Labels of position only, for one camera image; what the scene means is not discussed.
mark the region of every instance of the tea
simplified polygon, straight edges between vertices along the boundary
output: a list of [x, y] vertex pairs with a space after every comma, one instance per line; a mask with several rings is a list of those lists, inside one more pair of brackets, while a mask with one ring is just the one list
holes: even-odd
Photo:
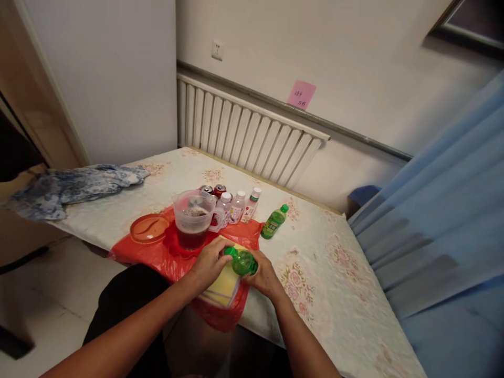
[[[197, 205], [193, 205], [192, 207], [184, 210], [183, 213], [189, 217], [202, 217], [208, 215], [207, 210]], [[208, 232], [210, 222], [190, 223], [181, 222], [178, 219], [176, 219], [175, 222], [177, 225], [178, 242], [182, 248], [186, 250], [193, 250], [198, 249], [205, 244], [206, 234]]]

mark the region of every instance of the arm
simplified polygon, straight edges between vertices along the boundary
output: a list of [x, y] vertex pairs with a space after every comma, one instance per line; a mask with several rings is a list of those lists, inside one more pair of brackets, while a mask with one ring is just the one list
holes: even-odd
[[325, 350], [299, 317], [271, 262], [261, 251], [249, 252], [259, 267], [253, 276], [244, 279], [273, 303], [294, 377], [341, 377]]
[[206, 290], [232, 260], [222, 256], [232, 241], [217, 238], [200, 253], [192, 269], [137, 312], [67, 357], [43, 378], [125, 377], [147, 350], [164, 324]]

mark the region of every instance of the white floor tile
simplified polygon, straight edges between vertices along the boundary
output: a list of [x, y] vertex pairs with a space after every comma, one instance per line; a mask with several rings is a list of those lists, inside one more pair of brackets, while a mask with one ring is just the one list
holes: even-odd
[[17, 361], [0, 352], [1, 376], [37, 377], [80, 348], [89, 323], [30, 288], [17, 288], [23, 320], [35, 347]]
[[100, 293], [125, 267], [99, 257], [71, 238], [49, 253], [16, 270], [25, 285], [61, 304], [90, 322], [98, 307]]
[[17, 361], [0, 352], [0, 376], [37, 377], [79, 349], [100, 293], [124, 269], [71, 238], [3, 275], [0, 323], [29, 335], [35, 348]]

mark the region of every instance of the dark liquid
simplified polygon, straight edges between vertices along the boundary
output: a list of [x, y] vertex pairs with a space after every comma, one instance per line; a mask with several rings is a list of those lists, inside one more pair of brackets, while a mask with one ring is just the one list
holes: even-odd
[[180, 246], [186, 250], [194, 250], [200, 248], [203, 244], [205, 244], [206, 234], [208, 233], [208, 227], [197, 233], [197, 234], [187, 234], [183, 231], [180, 231], [177, 227], [177, 236], [179, 239]]

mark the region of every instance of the green bottle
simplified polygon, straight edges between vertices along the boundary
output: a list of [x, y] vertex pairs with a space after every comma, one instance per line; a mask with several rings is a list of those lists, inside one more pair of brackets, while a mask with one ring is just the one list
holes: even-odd
[[244, 249], [236, 249], [235, 247], [227, 247], [224, 251], [224, 255], [233, 257], [231, 266], [236, 274], [243, 277], [247, 273], [250, 273], [252, 276], [257, 272], [257, 261], [250, 252]]
[[271, 239], [273, 237], [278, 228], [285, 222], [287, 211], [289, 211], [289, 206], [282, 205], [280, 209], [272, 212], [261, 231], [261, 236], [264, 239]]

